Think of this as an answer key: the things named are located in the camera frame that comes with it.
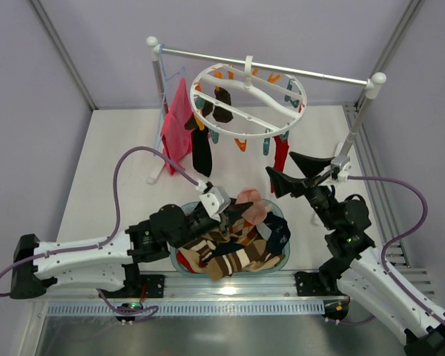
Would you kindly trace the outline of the pink sock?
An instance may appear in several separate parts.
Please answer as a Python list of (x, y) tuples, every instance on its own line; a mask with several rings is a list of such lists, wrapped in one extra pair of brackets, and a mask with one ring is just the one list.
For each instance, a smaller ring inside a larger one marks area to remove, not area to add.
[(251, 202), (252, 205), (242, 214), (242, 218), (252, 225), (259, 225), (265, 220), (268, 212), (263, 198), (256, 188), (245, 188), (237, 195), (236, 204), (247, 202)]

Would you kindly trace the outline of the tan argyle sock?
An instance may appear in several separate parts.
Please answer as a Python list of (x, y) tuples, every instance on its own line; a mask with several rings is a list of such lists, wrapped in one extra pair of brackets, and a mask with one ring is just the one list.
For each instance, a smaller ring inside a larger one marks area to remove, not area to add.
[(251, 245), (254, 241), (263, 239), (257, 227), (244, 219), (239, 219), (231, 225), (223, 237), (223, 243), (236, 243), (242, 246)]

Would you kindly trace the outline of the red sock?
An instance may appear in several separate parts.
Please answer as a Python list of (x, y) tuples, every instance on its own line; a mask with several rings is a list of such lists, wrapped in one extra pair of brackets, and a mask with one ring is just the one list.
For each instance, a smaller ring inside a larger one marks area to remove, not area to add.
[(277, 171), (283, 172), (287, 156), (289, 154), (289, 139), (283, 135), (275, 136), (275, 155), (273, 168)]

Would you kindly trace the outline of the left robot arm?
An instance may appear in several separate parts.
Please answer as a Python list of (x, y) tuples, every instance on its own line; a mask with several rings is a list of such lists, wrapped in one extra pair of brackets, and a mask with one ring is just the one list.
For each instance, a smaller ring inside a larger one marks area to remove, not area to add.
[(181, 248), (221, 226), (228, 228), (246, 208), (231, 204), (214, 220), (202, 203), (188, 213), (168, 204), (104, 246), (100, 238), (58, 244), (23, 235), (13, 254), (10, 298), (28, 300), (57, 289), (99, 289), (109, 298), (133, 297), (142, 287), (139, 264), (164, 260), (170, 248)]

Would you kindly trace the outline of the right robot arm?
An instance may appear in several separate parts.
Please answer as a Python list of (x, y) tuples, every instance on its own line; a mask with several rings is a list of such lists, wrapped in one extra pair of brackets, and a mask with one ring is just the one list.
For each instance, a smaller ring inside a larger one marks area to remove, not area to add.
[(406, 355), (445, 355), (445, 309), (419, 291), (386, 258), (391, 244), (416, 232), (424, 223), (428, 205), (422, 193), (393, 179), (416, 194), (422, 215), (414, 227), (378, 248), (366, 234), (371, 225), (366, 201), (352, 194), (344, 201), (334, 196), (334, 185), (354, 180), (347, 156), (316, 158), (289, 154), (303, 177), (290, 177), (273, 167), (266, 173), (276, 197), (304, 197), (323, 226), (331, 258), (318, 269), (318, 284), (326, 293), (354, 298), (373, 318), (393, 333)]

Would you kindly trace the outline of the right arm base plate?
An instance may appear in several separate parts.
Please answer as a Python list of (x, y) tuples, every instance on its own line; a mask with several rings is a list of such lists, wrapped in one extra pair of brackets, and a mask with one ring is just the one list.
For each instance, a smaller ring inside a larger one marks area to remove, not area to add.
[(298, 297), (338, 297), (344, 296), (336, 284), (336, 279), (326, 273), (298, 271), (294, 274)]

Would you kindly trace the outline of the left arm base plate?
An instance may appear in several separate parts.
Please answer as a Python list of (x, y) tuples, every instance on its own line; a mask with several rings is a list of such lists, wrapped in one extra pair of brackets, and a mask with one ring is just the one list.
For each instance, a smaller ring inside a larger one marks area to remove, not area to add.
[(164, 274), (141, 274), (133, 297), (139, 299), (161, 299), (164, 297)]

